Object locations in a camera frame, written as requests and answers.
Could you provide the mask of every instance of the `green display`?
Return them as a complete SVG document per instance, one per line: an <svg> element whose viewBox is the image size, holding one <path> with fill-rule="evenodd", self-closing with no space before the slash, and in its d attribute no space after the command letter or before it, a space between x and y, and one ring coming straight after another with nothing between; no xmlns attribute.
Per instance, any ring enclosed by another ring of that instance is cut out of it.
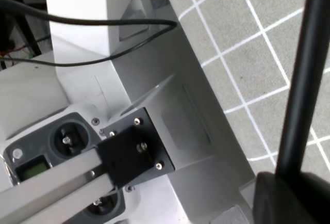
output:
<svg viewBox="0 0 330 224"><path fill-rule="evenodd" d="M30 179L44 171L47 171L48 167L44 162L36 164L35 166L28 168L27 170L22 172L23 180Z"/></svg>

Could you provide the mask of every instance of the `gray control panel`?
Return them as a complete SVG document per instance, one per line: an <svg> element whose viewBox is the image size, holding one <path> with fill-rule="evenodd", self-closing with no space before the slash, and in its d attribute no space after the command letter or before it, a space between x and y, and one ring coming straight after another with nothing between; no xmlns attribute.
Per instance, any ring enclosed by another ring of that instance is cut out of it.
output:
<svg viewBox="0 0 330 224"><path fill-rule="evenodd" d="M9 145L4 158L14 184L32 178L101 141L90 124L78 113L70 113ZM66 223L105 223L125 211L122 190L110 192Z"/></svg>

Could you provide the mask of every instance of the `screw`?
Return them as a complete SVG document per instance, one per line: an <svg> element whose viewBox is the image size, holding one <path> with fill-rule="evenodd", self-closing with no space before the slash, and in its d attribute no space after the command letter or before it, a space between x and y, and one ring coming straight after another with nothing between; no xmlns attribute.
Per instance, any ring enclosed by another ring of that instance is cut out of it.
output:
<svg viewBox="0 0 330 224"><path fill-rule="evenodd" d="M95 202L93 202L94 206L99 206L100 204L102 204L101 199L97 199Z"/></svg>
<svg viewBox="0 0 330 224"><path fill-rule="evenodd" d="M157 163L156 168L157 168L157 170L161 170L161 169L163 169L163 165L161 163Z"/></svg>
<svg viewBox="0 0 330 224"><path fill-rule="evenodd" d="M138 150L139 153L144 152L145 150L147 150L148 146L146 143L140 143L136 145L136 149Z"/></svg>
<svg viewBox="0 0 330 224"><path fill-rule="evenodd" d="M101 136L105 136L105 134L104 134L104 130L103 130L103 129L100 129L98 133L99 133L99 135L101 135Z"/></svg>
<svg viewBox="0 0 330 224"><path fill-rule="evenodd" d="M92 124L94 125L94 126L98 126L99 124L100 124L100 120L99 120L99 118L93 118L92 119Z"/></svg>
<svg viewBox="0 0 330 224"><path fill-rule="evenodd" d="M62 142L65 145L72 145L72 142L71 142L71 139L70 139L69 136L64 137L63 140L62 140Z"/></svg>
<svg viewBox="0 0 330 224"><path fill-rule="evenodd" d="M125 191L126 191L126 192L132 192L133 190L135 190L134 186L127 185L127 186L125 187Z"/></svg>
<svg viewBox="0 0 330 224"><path fill-rule="evenodd" d="M20 149L20 148L14 149L14 151L12 151L12 156L16 159L20 159L23 156L22 149Z"/></svg>
<svg viewBox="0 0 330 224"><path fill-rule="evenodd" d="M147 150L148 146L145 142L141 143L141 148L145 151Z"/></svg>
<svg viewBox="0 0 330 224"><path fill-rule="evenodd" d="M140 118L134 119L134 124L135 125L140 125L141 124L141 119Z"/></svg>

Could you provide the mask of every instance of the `small lcd screen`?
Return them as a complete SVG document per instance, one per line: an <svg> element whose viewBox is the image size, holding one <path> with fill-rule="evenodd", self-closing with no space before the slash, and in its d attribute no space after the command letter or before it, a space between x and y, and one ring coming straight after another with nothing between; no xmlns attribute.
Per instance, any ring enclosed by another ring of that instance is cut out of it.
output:
<svg viewBox="0 0 330 224"><path fill-rule="evenodd" d="M44 156L39 156L16 169L16 173L21 182L28 180L49 169L49 165Z"/></svg>

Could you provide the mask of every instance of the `white button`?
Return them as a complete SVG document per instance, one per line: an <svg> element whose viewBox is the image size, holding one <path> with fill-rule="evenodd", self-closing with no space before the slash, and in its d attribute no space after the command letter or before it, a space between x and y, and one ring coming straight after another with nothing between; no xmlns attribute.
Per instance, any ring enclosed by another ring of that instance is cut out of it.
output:
<svg viewBox="0 0 330 224"><path fill-rule="evenodd" d="M12 156L16 159L20 159L23 156L22 149L16 148L14 151L12 151Z"/></svg>

